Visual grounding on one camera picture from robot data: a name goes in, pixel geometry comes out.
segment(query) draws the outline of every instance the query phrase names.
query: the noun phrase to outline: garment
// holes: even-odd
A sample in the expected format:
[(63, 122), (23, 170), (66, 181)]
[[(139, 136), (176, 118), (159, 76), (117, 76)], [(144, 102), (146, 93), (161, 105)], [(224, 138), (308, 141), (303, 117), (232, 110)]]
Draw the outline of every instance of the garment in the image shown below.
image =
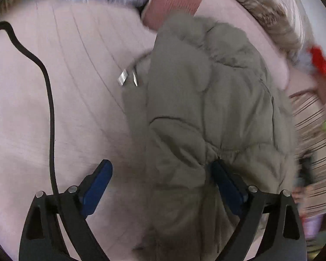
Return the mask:
[(147, 260), (215, 260), (238, 219), (223, 205), (209, 164), (223, 159), (262, 191), (291, 190), (289, 100), (245, 33), (212, 19), (169, 18), (149, 67), (140, 96), (129, 100), (128, 90), (124, 96), (129, 122), (133, 113), (146, 113), (147, 120), (141, 135), (154, 242), (141, 249)]

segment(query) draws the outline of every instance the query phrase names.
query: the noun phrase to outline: striped fabric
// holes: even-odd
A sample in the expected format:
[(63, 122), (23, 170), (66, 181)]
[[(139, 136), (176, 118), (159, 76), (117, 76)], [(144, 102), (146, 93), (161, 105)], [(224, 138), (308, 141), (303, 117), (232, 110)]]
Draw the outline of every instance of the striped fabric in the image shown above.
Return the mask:
[(322, 125), (326, 112), (319, 97), (314, 92), (306, 92), (291, 98), (293, 119), (298, 136), (297, 159), (311, 150), (314, 152), (314, 184), (307, 188), (305, 216), (326, 213), (326, 133)]
[(290, 56), (305, 41), (305, 28), (295, 0), (237, 0), (265, 29), (274, 43)]

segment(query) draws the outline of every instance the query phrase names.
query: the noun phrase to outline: silver screw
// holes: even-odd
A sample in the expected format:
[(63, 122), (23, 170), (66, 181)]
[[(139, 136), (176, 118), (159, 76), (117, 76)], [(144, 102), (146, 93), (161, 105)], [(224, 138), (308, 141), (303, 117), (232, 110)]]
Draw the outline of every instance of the silver screw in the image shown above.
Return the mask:
[(70, 186), (69, 188), (68, 188), (68, 192), (69, 193), (75, 193), (77, 191), (77, 186)]
[(44, 194), (45, 194), (45, 193), (44, 193), (42, 190), (40, 190), (40, 191), (36, 192), (35, 196), (36, 196), (37, 198), (40, 198), (40, 197), (42, 197), (42, 195), (44, 195)]
[(283, 190), (283, 194), (284, 194), (284, 196), (286, 196), (286, 197), (289, 197), (289, 196), (291, 195), (290, 191), (288, 191), (288, 190), (286, 190), (286, 189)]
[(252, 193), (256, 193), (257, 192), (257, 187), (256, 186), (249, 186), (249, 191)]

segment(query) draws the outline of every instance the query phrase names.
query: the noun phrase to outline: black cable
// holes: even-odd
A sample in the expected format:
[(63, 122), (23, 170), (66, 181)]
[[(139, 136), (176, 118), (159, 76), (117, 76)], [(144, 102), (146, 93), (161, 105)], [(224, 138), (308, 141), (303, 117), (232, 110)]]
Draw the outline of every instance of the black cable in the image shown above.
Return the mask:
[(56, 199), (56, 204), (58, 208), (59, 215), (61, 219), (63, 220), (63, 214), (60, 204), (60, 196), (58, 191), (58, 186), (56, 183), (55, 178), (55, 167), (54, 167), (54, 105), (53, 105), (53, 97), (52, 97), (52, 88), (50, 87), (50, 81), (49, 76), (47, 73), (47, 69), (44, 66), (44, 64), (40, 61), (39, 58), (37, 58), (33, 53), (31, 53), (28, 49), (26, 49), (17, 39), (16, 35), (14, 34), (14, 30), (10, 23), (8, 22), (0, 22), (0, 30), (5, 30), (8, 34), (9, 39), (11, 40), (12, 44), (21, 52), (23, 55), (28, 57), (30, 60), (32, 60), (35, 64), (38, 65), (38, 67), (41, 69), (42, 74), (45, 78), (46, 82), (46, 88), (47, 88), (47, 96), (48, 96), (48, 102), (49, 102), (49, 113), (50, 113), (50, 138), (49, 138), (49, 175), (50, 175), (50, 183), (52, 185), (52, 191), (54, 198)]

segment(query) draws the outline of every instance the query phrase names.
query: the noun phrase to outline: red object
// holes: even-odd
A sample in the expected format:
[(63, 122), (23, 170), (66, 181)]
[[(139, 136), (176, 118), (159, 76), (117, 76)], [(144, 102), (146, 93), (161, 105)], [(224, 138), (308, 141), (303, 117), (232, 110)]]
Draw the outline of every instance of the red object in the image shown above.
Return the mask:
[(312, 54), (312, 64), (314, 67), (317, 68), (319, 73), (326, 75), (326, 59), (321, 48), (313, 46), (309, 51)]

